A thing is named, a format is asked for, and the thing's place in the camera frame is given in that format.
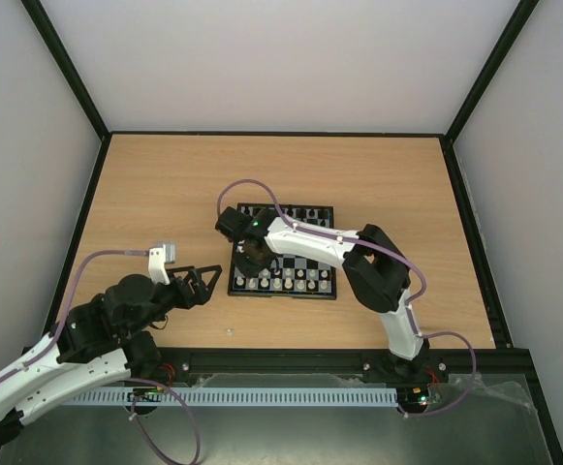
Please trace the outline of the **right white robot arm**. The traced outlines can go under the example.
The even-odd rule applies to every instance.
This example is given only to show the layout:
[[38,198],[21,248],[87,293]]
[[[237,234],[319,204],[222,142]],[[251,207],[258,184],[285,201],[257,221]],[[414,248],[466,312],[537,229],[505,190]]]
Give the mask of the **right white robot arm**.
[[423,339],[411,304],[411,264],[380,228],[368,224],[360,231],[339,230],[270,208],[250,216],[229,206],[217,217],[215,230],[241,248],[234,263],[248,279],[256,278],[282,255],[342,270],[357,301],[379,314],[395,372],[412,380],[426,369]]

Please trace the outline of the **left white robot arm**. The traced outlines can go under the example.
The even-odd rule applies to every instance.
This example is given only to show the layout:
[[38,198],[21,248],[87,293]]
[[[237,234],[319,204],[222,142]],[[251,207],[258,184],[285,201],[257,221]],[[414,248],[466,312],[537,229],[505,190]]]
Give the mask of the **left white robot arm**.
[[80,394],[150,377],[161,355],[149,328],[173,309],[206,304],[221,273],[220,265],[173,268],[168,283],[130,274],[72,309],[64,325],[0,371],[0,446]]

